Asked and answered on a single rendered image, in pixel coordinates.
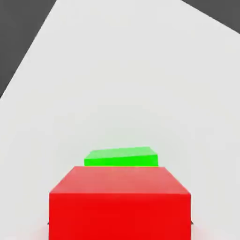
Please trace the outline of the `small green cube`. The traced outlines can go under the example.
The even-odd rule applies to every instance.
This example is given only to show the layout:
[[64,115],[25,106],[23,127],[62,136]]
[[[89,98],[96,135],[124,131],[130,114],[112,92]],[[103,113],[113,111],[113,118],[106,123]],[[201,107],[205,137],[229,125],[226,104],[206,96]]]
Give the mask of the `small green cube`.
[[158,155],[150,147],[93,150],[85,166],[158,166]]

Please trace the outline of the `small red cube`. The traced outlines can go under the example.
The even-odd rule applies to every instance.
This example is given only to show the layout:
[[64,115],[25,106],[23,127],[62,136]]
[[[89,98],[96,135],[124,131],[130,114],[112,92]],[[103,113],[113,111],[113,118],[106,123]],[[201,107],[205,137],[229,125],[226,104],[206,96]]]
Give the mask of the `small red cube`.
[[49,240],[191,240],[191,194],[164,167],[74,167],[49,193]]

